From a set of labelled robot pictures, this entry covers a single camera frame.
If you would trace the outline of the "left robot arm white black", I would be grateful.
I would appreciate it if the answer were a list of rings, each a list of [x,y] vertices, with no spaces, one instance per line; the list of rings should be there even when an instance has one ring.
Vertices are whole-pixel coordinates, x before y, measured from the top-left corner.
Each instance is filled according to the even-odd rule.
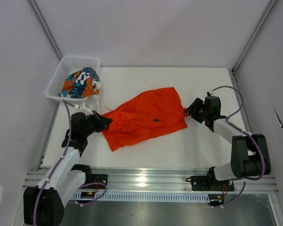
[[[107,188],[105,183],[94,179],[90,166],[78,162],[88,145],[88,137],[107,129],[111,123],[112,119],[96,111],[89,115],[83,112],[68,115],[69,129],[60,156],[37,185],[24,191],[25,224],[59,226],[67,203],[79,188]]]

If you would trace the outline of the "orange shorts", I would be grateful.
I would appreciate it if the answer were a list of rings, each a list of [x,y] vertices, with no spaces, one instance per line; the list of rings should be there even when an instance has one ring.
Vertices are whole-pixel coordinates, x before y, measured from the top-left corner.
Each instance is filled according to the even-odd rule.
[[[114,152],[187,128],[185,110],[174,87],[148,90],[103,114],[113,120],[103,135]]]

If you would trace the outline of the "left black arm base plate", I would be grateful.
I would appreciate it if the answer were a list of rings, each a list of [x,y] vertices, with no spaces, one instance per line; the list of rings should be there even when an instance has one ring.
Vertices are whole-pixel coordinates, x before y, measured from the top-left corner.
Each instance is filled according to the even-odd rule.
[[[108,175],[107,174],[92,174],[92,176],[88,176],[85,182],[86,184],[90,183],[102,183],[107,185],[108,183]],[[85,187],[87,189],[104,189],[103,185],[100,184],[94,184],[94,185],[89,185]]]

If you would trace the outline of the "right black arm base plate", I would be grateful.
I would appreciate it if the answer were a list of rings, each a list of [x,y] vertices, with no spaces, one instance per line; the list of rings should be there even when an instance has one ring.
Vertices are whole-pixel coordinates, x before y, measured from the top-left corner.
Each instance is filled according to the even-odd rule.
[[[209,179],[207,176],[191,176],[186,178],[185,181],[191,184],[193,191],[234,191],[234,185],[229,180],[218,181],[216,179]]]

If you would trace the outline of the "white plastic basket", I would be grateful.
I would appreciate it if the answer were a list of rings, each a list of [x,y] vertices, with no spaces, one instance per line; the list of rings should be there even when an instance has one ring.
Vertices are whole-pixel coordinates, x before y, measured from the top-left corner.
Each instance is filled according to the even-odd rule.
[[[93,70],[98,73],[100,64],[101,60],[98,57],[74,55],[62,57],[45,89],[45,97],[56,100],[58,102],[62,102],[62,100],[65,99],[66,101],[71,103],[87,100],[87,97],[82,99],[61,97],[59,96],[59,93],[62,91],[64,81],[68,78],[69,75],[85,67],[92,67]]]

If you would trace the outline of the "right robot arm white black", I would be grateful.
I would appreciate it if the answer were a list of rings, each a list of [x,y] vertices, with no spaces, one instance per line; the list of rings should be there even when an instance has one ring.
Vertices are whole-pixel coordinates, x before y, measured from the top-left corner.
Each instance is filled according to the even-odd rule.
[[[232,145],[230,161],[209,168],[204,177],[209,189],[217,190],[223,182],[233,179],[260,180],[271,173],[266,137],[244,131],[221,115],[218,97],[207,96],[204,101],[197,98],[184,112]]]

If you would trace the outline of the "colourful patterned shorts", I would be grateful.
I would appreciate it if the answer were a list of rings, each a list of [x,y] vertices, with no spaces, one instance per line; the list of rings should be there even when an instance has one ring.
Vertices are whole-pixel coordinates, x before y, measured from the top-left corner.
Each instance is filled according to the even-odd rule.
[[[64,81],[59,97],[83,99],[100,93],[100,79],[92,67],[70,74]]]

